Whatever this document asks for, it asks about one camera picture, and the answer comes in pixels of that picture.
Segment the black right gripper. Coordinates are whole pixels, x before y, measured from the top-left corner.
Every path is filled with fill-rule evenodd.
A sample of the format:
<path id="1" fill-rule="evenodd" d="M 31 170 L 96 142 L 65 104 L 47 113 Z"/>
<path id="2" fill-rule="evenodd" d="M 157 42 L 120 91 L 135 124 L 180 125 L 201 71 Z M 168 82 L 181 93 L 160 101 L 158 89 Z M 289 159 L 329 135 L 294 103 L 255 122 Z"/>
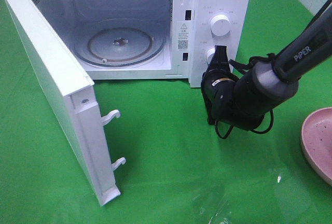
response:
<path id="1" fill-rule="evenodd" d="M 233 102 L 233 88 L 238 77 L 230 72 L 227 47 L 216 45 L 215 52 L 201 81 L 201 92 L 208 124 L 225 120 Z"/>

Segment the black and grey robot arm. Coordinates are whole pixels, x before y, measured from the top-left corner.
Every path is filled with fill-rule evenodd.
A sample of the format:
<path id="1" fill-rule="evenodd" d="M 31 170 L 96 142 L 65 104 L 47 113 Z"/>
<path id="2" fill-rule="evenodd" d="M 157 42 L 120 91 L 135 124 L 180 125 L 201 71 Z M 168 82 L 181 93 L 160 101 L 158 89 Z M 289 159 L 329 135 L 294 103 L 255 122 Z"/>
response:
<path id="1" fill-rule="evenodd" d="M 207 121 L 257 132 L 266 113 L 293 97 L 298 81 L 331 56 L 331 0 L 327 0 L 304 31 L 278 54 L 250 57 L 247 64 L 229 60 L 226 46 L 216 46 L 202 76 L 201 92 Z"/>

